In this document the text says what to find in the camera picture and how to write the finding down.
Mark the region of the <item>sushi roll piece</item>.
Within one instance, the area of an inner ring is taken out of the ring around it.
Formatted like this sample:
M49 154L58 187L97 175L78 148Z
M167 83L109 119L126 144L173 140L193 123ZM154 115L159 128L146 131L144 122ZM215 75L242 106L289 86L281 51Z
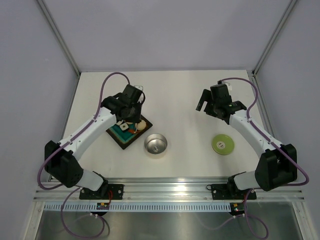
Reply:
M125 132L129 129L129 125L127 123L122 123L121 125L119 125L119 128Z

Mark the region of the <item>steel round bowl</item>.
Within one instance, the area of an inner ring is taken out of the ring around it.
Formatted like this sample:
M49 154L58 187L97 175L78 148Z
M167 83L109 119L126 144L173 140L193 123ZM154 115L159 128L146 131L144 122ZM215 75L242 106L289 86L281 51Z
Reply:
M145 138L143 146L149 156L158 158L166 153L168 140L160 133L153 133Z

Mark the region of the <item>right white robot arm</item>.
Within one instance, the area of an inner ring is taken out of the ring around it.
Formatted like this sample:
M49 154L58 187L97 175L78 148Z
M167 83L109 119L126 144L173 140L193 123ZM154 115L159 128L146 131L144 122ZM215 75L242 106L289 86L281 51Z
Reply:
M246 190L255 188L268 192L297 180L296 148L292 144L282 144L255 123L247 107L241 101L232 100L225 84L204 89L196 110L204 111L233 127L259 157L254 171L238 173L228 178L226 190L230 197L239 198Z

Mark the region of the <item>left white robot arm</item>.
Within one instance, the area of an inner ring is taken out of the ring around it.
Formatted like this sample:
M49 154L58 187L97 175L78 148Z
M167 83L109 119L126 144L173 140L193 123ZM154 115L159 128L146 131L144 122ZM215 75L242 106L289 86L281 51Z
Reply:
M142 88L131 84L127 84L123 92L100 98L92 118L68 137L45 145L44 170L67 188L88 189L95 198L103 199L108 194L108 180L83 169L79 160L96 139L116 123L138 123L145 99Z

